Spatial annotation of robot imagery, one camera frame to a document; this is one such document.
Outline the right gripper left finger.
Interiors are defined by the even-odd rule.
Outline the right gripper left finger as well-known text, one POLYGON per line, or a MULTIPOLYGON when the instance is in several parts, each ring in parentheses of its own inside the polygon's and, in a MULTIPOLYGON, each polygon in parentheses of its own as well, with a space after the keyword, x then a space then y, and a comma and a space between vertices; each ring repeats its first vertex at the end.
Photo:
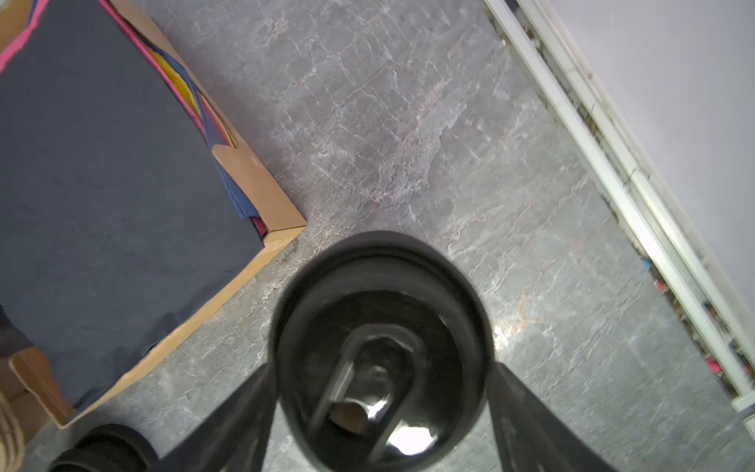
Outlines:
POLYGON ((277 401, 273 363, 259 367, 151 471, 261 471, 277 401))

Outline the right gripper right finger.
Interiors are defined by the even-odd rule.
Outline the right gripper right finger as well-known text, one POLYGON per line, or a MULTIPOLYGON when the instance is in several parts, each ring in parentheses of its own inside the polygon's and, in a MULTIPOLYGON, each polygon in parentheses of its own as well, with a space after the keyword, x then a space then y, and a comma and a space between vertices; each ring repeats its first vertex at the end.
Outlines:
POLYGON ((488 401, 503 471, 613 471, 503 363, 488 375, 488 401))

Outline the stack of black lids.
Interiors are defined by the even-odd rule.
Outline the stack of black lids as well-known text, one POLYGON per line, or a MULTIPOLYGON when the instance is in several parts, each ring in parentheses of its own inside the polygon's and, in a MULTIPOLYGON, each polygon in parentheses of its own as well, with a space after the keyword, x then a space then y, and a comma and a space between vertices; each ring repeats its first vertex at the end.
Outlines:
POLYGON ((141 433, 104 424, 59 454, 47 471, 147 471, 157 460, 157 452, 141 433))

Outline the black paper coffee cup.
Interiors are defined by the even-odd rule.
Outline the black paper coffee cup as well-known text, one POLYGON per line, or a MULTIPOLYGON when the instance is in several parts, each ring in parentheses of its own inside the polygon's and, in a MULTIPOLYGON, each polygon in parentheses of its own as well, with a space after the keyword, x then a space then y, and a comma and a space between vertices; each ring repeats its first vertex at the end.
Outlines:
POLYGON ((279 401, 322 471, 421 471, 477 422, 494 361, 470 282, 393 231, 343 239, 289 281, 271 325, 279 401))

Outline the brown pulp cup carriers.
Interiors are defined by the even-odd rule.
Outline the brown pulp cup carriers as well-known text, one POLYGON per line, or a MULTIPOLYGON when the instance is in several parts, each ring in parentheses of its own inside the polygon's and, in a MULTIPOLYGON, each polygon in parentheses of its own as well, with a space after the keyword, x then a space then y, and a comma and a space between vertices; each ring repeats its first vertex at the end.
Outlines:
POLYGON ((20 471, 26 456, 26 439, 11 404, 1 393, 1 470, 20 471))

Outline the cardboard box of napkins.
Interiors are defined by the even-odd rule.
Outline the cardboard box of napkins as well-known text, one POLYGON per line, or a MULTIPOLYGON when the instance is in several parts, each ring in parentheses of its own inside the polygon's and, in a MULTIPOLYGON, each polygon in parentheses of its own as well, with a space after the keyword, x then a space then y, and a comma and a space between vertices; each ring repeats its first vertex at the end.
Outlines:
POLYGON ((1 15, 1 308, 67 428, 151 373, 305 229, 129 1, 1 15))

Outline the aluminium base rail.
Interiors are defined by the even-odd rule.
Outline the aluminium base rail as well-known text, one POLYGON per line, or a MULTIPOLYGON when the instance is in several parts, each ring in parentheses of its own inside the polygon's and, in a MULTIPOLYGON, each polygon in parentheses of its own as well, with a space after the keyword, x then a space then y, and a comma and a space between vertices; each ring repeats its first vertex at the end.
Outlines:
POLYGON ((678 303, 731 406, 754 431, 754 342, 735 301, 664 201, 641 151, 542 1, 486 1, 503 43, 522 60, 546 109, 566 129, 603 195, 678 303))

